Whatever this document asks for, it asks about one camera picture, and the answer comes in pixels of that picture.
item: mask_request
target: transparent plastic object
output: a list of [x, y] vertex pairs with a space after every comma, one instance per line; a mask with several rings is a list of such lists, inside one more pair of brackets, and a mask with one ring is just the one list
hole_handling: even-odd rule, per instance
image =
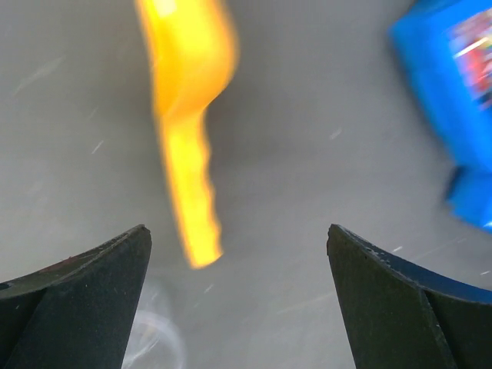
[[185, 343], [171, 319], [162, 285], [147, 277], [141, 291], [122, 369], [185, 369]]

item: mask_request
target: orange utensil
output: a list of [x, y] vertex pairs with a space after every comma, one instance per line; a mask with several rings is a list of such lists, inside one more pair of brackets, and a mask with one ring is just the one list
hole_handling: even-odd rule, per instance
[[208, 105], [234, 74], [237, 39], [220, 0], [136, 0], [146, 36], [162, 163], [193, 268], [221, 255], [208, 177]]

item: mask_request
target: blue object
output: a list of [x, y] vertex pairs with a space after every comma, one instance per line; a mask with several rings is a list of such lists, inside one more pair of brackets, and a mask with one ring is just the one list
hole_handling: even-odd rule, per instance
[[[492, 0], [420, 0], [390, 30], [428, 121], [463, 168], [449, 197], [454, 214], [487, 231], [492, 231], [492, 108], [478, 98], [482, 85], [470, 83], [476, 81], [476, 71], [486, 69], [467, 68], [481, 65], [472, 62], [478, 60], [475, 49], [487, 54], [483, 46], [474, 45], [485, 39], [480, 35], [492, 36], [492, 17], [481, 15], [490, 23], [467, 22], [473, 28], [464, 28], [462, 22], [490, 8]], [[477, 34], [478, 42], [467, 43], [484, 25], [489, 28]]]

